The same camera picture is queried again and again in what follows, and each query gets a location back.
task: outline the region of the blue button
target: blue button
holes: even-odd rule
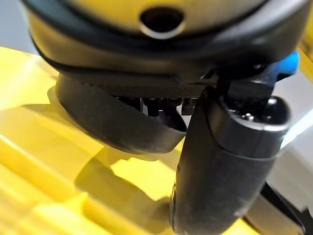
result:
[[[300,55],[295,51],[279,63],[279,73],[287,76],[294,75],[298,70],[299,63]]]

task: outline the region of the black plastic housing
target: black plastic housing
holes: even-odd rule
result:
[[[119,150],[168,153],[185,136],[187,127],[176,111],[151,118],[102,89],[60,75],[56,96],[88,134]]]
[[[268,0],[233,24],[163,41],[98,25],[62,0],[22,2],[40,54],[60,73],[100,84],[112,95],[164,98],[199,97],[216,82],[201,78],[220,65],[248,67],[285,58],[302,36],[311,4]],[[116,73],[114,82],[106,79],[108,73]]]
[[[289,109],[279,99],[272,123],[240,119],[213,88],[195,106],[172,198],[177,234],[220,235],[251,206],[288,130]]]

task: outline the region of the textured black surface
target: textured black surface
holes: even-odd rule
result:
[[[66,111],[92,137],[126,152],[167,153],[186,134],[176,110],[152,119],[102,89],[62,76],[55,91]]]

